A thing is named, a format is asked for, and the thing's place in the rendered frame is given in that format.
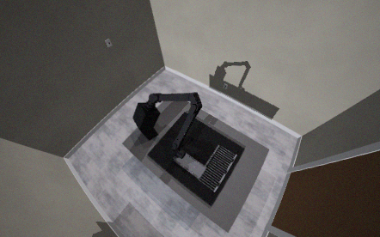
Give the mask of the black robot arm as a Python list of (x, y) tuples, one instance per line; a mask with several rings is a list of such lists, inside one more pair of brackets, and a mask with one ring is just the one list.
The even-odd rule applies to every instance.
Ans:
[(146, 112), (155, 111), (157, 108), (156, 103), (161, 101), (190, 101), (191, 107), (188, 111), (187, 118), (181, 127), (181, 130), (173, 142), (173, 147), (171, 151), (176, 154), (181, 159), (185, 156), (186, 152), (182, 149), (184, 145), (184, 138), (189, 131), (195, 117), (198, 115), (199, 110), (202, 108), (202, 103), (199, 98), (198, 93), (190, 93), (190, 94), (150, 94), (148, 102), (146, 105), (142, 105), (142, 108)]

